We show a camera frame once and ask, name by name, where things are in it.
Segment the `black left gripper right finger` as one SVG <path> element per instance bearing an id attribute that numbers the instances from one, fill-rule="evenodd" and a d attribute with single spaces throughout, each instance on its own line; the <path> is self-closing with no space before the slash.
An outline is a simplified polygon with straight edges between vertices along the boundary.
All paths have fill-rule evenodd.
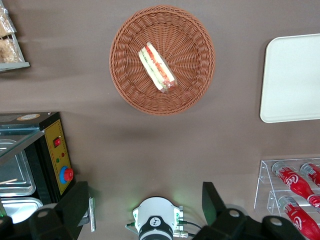
<path id="1" fill-rule="evenodd" d="M 261 222 L 236 208 L 226 207 L 212 182 L 202 183 L 202 211 L 207 225 L 194 240 L 303 240 L 286 218 L 265 216 Z"/>

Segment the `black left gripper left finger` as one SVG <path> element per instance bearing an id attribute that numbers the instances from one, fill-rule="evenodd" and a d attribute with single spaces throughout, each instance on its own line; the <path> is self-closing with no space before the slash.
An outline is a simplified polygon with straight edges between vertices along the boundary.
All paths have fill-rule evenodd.
<path id="1" fill-rule="evenodd" d="M 37 209 L 26 220 L 13 223 L 9 216 L 0 218 L 2 240 L 76 240 L 80 221 L 89 208 L 89 185 L 77 182 L 54 206 Z"/>

